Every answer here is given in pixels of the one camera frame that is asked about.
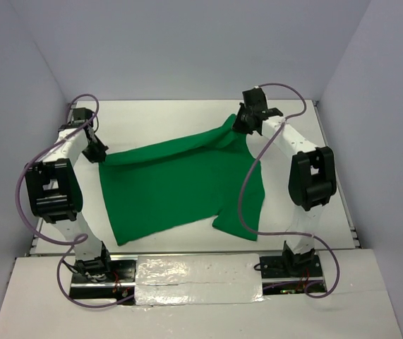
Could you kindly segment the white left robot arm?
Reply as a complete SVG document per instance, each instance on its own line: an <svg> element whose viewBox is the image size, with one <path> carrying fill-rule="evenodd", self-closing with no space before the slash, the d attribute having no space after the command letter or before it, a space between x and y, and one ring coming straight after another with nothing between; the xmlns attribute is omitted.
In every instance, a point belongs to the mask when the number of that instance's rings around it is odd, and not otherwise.
<svg viewBox="0 0 403 339"><path fill-rule="evenodd" d="M95 135L94 115L88 108L75 108L69 122L59 129L58 140L63 144L33 162L25 183L34 215L52 224L67 242L87 235L84 242L74 246L75 263L67 268L100 283L113 276L114 264L104 242L93 234L82 214L83 194L73 168L81 155L91 163L106 159L108 147Z"/></svg>

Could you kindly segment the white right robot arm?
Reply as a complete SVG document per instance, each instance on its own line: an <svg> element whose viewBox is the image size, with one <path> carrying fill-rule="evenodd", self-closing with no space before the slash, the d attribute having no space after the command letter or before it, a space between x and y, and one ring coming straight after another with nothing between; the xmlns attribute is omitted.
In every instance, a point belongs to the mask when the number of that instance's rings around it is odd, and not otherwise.
<svg viewBox="0 0 403 339"><path fill-rule="evenodd" d="M290 238L283 245L281 263L272 270L290 276L306 271L315 257L315 231L323 208L337 192L335 157L331 148L320 147L301 135L284 115L267 105L267 98L259 85L243 91L243 101L232 129L242 134L258 132L267 143L253 161L245 179L249 180L262 156L271 145L277 146L290 160L289 197L294 204L294 216L285 234Z"/></svg>

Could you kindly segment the green t shirt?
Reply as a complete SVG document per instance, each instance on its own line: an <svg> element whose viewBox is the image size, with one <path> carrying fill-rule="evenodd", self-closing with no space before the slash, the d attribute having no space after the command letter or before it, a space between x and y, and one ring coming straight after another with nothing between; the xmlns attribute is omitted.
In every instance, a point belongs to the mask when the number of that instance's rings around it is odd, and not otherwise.
<svg viewBox="0 0 403 339"><path fill-rule="evenodd" d="M119 246L191 222L255 241L265 198L246 136L223 125L110 154L99 165L102 195Z"/></svg>

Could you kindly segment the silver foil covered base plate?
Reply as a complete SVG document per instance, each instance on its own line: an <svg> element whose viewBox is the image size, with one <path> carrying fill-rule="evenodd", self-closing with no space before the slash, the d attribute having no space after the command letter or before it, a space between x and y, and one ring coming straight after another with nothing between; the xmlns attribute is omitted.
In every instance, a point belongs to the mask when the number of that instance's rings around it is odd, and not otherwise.
<svg viewBox="0 0 403 339"><path fill-rule="evenodd" d="M135 301L141 306L250 304L264 300L257 254L139 256Z"/></svg>

